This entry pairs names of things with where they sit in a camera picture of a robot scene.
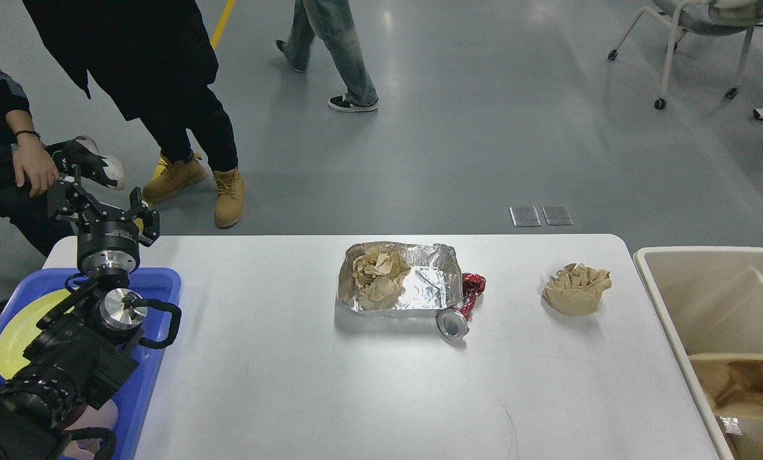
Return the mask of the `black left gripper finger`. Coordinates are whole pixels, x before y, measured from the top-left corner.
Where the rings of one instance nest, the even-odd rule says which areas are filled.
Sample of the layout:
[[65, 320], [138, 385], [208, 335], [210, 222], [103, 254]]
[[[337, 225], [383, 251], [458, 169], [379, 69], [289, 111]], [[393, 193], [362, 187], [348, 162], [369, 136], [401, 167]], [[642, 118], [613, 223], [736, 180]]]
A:
[[125, 219], [139, 228], [139, 243], [150, 247], [160, 236], [160, 214], [142, 198], [140, 187], [134, 187], [128, 201], [130, 209], [125, 212]]
[[107, 220], [107, 206], [87, 192], [80, 180], [58, 180], [47, 192], [47, 215], [51, 220], [71, 222], [82, 234]]

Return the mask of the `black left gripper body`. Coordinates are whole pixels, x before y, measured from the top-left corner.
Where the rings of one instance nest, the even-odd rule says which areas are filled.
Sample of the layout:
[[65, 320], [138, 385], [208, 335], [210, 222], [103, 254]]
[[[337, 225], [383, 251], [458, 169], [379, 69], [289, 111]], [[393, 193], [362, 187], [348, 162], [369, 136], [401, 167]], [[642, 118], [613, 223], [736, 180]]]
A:
[[139, 228], [133, 222], [79, 222], [77, 228], [77, 268], [81, 273], [91, 275], [104, 268], [133, 273], [139, 267]]

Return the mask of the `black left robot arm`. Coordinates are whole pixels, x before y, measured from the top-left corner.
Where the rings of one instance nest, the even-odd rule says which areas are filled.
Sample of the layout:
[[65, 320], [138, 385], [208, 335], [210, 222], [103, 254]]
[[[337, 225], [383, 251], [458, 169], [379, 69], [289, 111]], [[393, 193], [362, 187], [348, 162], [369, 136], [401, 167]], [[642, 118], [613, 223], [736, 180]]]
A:
[[58, 459], [78, 440], [96, 440], [94, 458], [110, 459], [117, 448], [111, 428], [73, 423], [133, 376], [136, 347], [164, 349], [179, 333], [177, 305], [128, 286], [139, 248], [159, 237], [160, 218], [138, 187], [121, 210], [97, 201], [78, 178], [52, 187], [49, 215], [77, 224], [75, 276], [84, 284], [36, 322], [39, 335], [23, 350], [28, 364], [0, 383], [0, 459]]

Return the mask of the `person's hand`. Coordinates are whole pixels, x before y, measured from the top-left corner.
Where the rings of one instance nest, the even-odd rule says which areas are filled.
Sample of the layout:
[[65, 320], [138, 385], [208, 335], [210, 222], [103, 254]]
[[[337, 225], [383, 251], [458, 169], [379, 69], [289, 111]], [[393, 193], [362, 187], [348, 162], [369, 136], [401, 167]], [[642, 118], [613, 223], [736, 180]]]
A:
[[16, 186], [30, 186], [30, 198], [43, 195], [59, 178], [58, 169], [39, 137], [34, 134], [17, 135], [17, 149], [13, 152]]

